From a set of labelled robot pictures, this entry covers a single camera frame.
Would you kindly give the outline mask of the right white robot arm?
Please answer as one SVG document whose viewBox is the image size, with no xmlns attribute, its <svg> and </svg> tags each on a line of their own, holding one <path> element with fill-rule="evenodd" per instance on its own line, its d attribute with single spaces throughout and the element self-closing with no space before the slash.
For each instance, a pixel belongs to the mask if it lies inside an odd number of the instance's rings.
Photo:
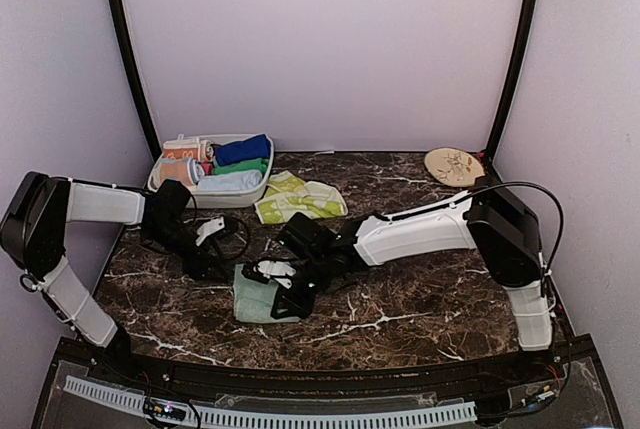
<svg viewBox="0 0 640 429">
<path fill-rule="evenodd" d="M 549 365 L 553 329 L 539 221 L 506 183 L 484 176 L 470 191 L 396 214 L 349 220 L 337 232 L 297 213 L 278 240 L 303 265 L 276 278 L 274 319 L 308 317 L 317 293 L 337 277 L 410 256 L 476 250 L 506 290 L 516 320 L 523 351 L 511 359 L 511 375 L 530 383 Z"/>
</svg>

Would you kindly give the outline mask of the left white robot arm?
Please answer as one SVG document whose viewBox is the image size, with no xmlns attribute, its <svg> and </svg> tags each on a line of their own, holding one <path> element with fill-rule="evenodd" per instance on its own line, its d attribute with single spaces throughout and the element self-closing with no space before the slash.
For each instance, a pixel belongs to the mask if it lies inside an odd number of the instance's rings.
<svg viewBox="0 0 640 429">
<path fill-rule="evenodd" d="M 100 224 L 136 227 L 142 236 L 178 258 L 195 281 L 224 279 L 222 258 L 200 241 L 183 219 L 193 194 L 166 180 L 155 191 L 29 172 L 1 221 L 1 247 L 22 272 L 23 285 L 41 294 L 58 319 L 105 351 L 103 370 L 120 385 L 141 376 L 130 355 L 130 336 L 95 300 L 71 265 L 68 248 L 82 228 Z"/>
</svg>

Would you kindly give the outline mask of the sage green towel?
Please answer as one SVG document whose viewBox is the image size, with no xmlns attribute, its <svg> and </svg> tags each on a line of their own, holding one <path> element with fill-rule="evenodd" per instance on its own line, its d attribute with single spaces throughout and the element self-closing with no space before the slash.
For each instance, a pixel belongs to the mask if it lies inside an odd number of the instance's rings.
<svg viewBox="0 0 640 429">
<path fill-rule="evenodd" d="M 275 319 L 271 316 L 271 309 L 279 285 L 276 282 L 263 284 L 246 278 L 242 270 L 243 264 L 237 264 L 234 269 L 233 281 L 233 314 L 237 321 L 248 324 L 277 324 L 297 323 L 301 319 L 291 316 Z"/>
</svg>

